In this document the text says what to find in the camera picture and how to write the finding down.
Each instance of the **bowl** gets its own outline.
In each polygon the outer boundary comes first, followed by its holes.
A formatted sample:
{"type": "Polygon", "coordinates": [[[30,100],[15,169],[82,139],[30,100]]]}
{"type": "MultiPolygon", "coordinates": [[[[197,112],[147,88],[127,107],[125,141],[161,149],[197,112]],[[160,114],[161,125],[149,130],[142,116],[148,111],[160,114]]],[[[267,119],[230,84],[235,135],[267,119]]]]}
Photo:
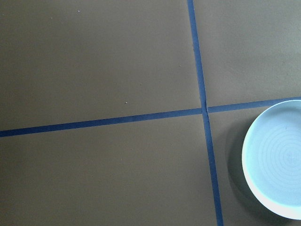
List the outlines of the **bowl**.
{"type": "Polygon", "coordinates": [[[266,208],[301,220],[301,100],[278,103],[255,119],[244,139],[242,165],[266,208]]]}

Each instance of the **white bowl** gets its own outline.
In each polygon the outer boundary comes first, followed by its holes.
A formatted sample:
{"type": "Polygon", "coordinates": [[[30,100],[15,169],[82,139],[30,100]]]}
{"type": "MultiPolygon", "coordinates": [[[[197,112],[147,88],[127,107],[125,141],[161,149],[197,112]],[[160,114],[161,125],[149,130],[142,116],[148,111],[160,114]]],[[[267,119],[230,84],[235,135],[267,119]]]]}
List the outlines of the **white bowl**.
{"type": "Polygon", "coordinates": [[[276,104],[256,118],[244,140],[242,165],[265,207],[301,220],[301,100],[276,104]]]}

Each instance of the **white dish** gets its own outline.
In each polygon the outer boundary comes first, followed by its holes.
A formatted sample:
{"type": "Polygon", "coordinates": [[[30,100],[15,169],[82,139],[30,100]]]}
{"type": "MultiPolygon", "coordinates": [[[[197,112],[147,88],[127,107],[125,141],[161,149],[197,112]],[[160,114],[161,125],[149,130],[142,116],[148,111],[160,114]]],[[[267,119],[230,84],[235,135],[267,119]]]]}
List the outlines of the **white dish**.
{"type": "Polygon", "coordinates": [[[242,165],[265,207],[301,219],[301,100],[276,104],[256,118],[244,140],[242,165]]]}

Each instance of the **blue tape line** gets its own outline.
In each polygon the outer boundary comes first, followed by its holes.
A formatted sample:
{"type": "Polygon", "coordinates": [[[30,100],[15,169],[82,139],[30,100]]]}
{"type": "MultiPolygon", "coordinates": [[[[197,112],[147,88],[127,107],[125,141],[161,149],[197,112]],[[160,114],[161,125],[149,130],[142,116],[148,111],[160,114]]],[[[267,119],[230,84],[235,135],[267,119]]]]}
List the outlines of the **blue tape line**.
{"type": "Polygon", "coordinates": [[[274,100],[254,101],[249,103],[214,106],[214,107],[208,107],[208,112],[209,113],[226,112],[226,111],[233,111],[233,110],[240,110],[240,109],[247,109],[247,108],[266,107],[287,100],[301,100],[301,97],[290,97],[290,98],[282,98],[282,99],[274,99],[274,100]]]}
{"type": "Polygon", "coordinates": [[[194,56],[195,56],[197,75],[198,75],[198,87],[199,87],[200,99],[201,99],[202,109],[203,109],[204,130],[205,130],[205,137],[206,137],[206,144],[207,144],[207,151],[208,151],[208,158],[209,158],[209,167],[210,167],[211,183],[212,183],[213,196],[214,196],[216,221],[218,226],[223,226],[222,206],[221,206],[220,192],[219,192],[218,181],[217,181],[210,121],[209,121],[209,115],[207,111],[205,82],[204,82],[204,75],[203,75],[201,52],[199,49],[198,31],[197,31],[197,25],[196,25],[195,13],[194,13],[193,0],[187,0],[187,3],[188,3],[189,18],[190,18],[192,42],[194,48],[194,56]]]}
{"type": "Polygon", "coordinates": [[[180,116],[196,115],[201,113],[202,113],[201,108],[195,108],[189,110],[133,115],[133,116],[111,118],[111,119],[100,119],[100,120],[92,120],[92,121],[71,122],[71,123],[64,123],[64,124],[57,124],[57,125],[37,126],[37,127],[30,127],[24,129],[11,129],[11,130],[0,131],[0,137],[11,137],[17,135],[43,133],[43,132],[51,132],[51,131],[58,131],[58,130],[65,130],[65,129],[78,129],[78,128],[85,128],[85,127],[92,127],[92,126],[112,125],[112,124],[120,124],[126,122],[134,122],[134,121],[173,118],[173,117],[180,117],[180,116]]]}

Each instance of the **floor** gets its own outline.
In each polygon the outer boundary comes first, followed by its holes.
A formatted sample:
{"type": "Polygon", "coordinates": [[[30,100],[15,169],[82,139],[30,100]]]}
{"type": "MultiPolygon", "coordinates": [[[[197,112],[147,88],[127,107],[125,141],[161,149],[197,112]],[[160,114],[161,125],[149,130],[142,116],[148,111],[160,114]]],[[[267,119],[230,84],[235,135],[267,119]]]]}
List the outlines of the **floor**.
{"type": "Polygon", "coordinates": [[[242,173],[301,99],[301,2],[0,3],[0,225],[301,226],[242,173]]]}

